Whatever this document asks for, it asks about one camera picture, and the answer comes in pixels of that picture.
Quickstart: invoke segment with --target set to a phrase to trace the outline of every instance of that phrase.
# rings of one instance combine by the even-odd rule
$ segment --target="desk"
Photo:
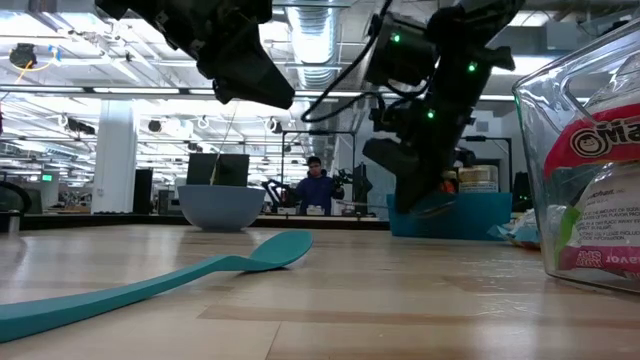
[[[0,302],[141,281],[278,229],[129,225],[0,236]],[[2,359],[637,360],[637,298],[544,274],[537,252],[484,242],[314,230],[292,271],[217,273],[0,345]]]

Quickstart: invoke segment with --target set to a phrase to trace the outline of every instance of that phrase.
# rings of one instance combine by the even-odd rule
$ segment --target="spatula head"
[[[249,258],[285,266],[300,259],[313,244],[308,231],[288,231],[278,234],[262,243]]]

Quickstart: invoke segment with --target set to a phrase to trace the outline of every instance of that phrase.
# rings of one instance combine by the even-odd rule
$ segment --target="computer monitor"
[[[249,178],[249,155],[193,153],[189,155],[187,185],[209,185],[214,167],[214,185],[246,187]]]

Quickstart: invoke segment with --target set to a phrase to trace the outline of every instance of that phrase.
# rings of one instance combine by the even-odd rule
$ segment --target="white pillar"
[[[129,100],[103,100],[91,212],[131,212],[139,120]]]
[[[44,209],[58,203],[60,189],[60,173],[43,171],[40,176],[40,196]]]

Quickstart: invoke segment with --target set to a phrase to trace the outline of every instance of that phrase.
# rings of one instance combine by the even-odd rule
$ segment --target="black cable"
[[[585,34],[587,34],[587,35],[589,35],[591,37],[594,37],[594,38],[597,38],[597,37],[600,36],[600,35],[598,35],[597,32],[596,32],[596,34],[592,34],[592,33],[588,32],[587,29],[584,27],[584,25],[582,23],[577,23],[577,24],[578,24],[578,27],[580,28],[580,30],[582,30],[583,33],[585,33]]]
[[[417,91],[402,91],[402,90],[394,87],[393,85],[391,85],[389,82],[387,82],[384,86],[386,86],[389,90],[391,90],[392,93],[394,93],[394,94],[396,94],[398,96],[413,100],[413,99],[417,98],[418,96],[424,94],[427,91],[427,89],[429,88],[429,84],[430,83],[431,83],[431,81],[425,82],[424,86],[422,86]]]
[[[397,108],[398,106],[408,103],[409,101],[411,101],[412,99],[410,98],[402,98],[402,99],[398,99],[395,102],[393,102],[391,105],[387,106],[387,111],[388,110],[393,110],[395,108]]]
[[[393,0],[385,0],[384,5],[382,6],[382,9],[380,10],[380,14],[379,14],[381,21],[384,20],[384,16],[387,14],[387,11],[389,10],[389,7],[391,6],[392,2],[393,2]],[[382,104],[381,109],[384,110],[384,100],[382,99],[382,96],[380,94],[378,94],[378,93],[375,93],[375,92],[366,92],[366,93],[363,93],[363,94],[355,97],[347,105],[341,107],[338,110],[332,111],[329,114],[320,116],[320,117],[315,118],[315,119],[308,119],[309,115],[315,109],[317,109],[318,106],[320,106],[320,104],[324,101],[324,99],[327,98],[327,96],[329,96],[329,93],[331,91],[333,91],[333,89],[335,89],[335,87],[338,86],[338,84],[340,84],[358,65],[360,65],[360,63],[365,58],[365,56],[367,56],[367,53],[369,52],[369,50],[371,50],[371,48],[375,44],[379,33],[380,33],[380,29],[379,28],[373,29],[373,34],[371,34],[371,37],[369,38],[369,41],[367,42],[367,45],[365,45],[364,49],[362,49],[360,54],[358,54],[358,57],[356,57],[356,59],[351,63],[351,65],[349,65],[346,69],[344,69],[343,72],[340,73],[340,75],[338,75],[338,77],[322,92],[322,94],[316,99],[316,101],[313,104],[311,104],[309,109],[307,109],[307,111],[305,111],[302,114],[302,116],[300,117],[300,120],[302,122],[304,122],[304,123],[318,123],[318,122],[325,121],[325,120],[327,120],[329,118],[332,118],[332,117],[340,114],[342,111],[344,111],[345,109],[351,107],[357,101],[359,101],[359,100],[361,100],[361,99],[363,99],[365,97],[368,97],[368,96],[376,97],[378,99],[378,106],[380,106],[380,104]]]
[[[311,105],[311,107],[309,107],[309,110],[305,111],[305,113],[302,114],[302,117],[300,118],[300,120],[302,120],[302,122],[304,122],[304,123],[309,123],[309,124],[323,122],[323,121],[325,121],[327,119],[330,119],[330,118],[332,118],[334,116],[337,116],[338,114],[340,114],[344,110],[346,110],[346,109],[350,108],[351,106],[353,106],[353,104],[355,104],[356,102],[358,102],[358,101],[360,101],[360,100],[362,100],[362,99],[364,99],[366,97],[370,97],[370,96],[371,97],[375,97],[376,100],[378,100],[378,108],[381,109],[382,111],[384,111],[386,106],[385,106],[385,103],[384,103],[384,99],[382,98],[382,95],[380,95],[379,93],[374,92],[374,91],[367,91],[365,93],[362,93],[362,94],[354,97],[353,99],[351,99],[351,101],[349,101],[346,105],[340,107],[339,109],[336,109],[336,110],[334,110],[334,111],[332,111],[332,112],[330,112],[330,113],[328,113],[326,115],[323,115],[323,116],[321,116],[319,118],[316,118],[316,119],[307,119],[306,116],[309,116],[309,113],[311,111],[313,111],[314,108],[317,107],[320,104],[320,102],[322,102],[323,98],[322,98],[322,95],[321,95],[318,98],[318,100],[316,100],[316,102],[313,103],[313,105]]]

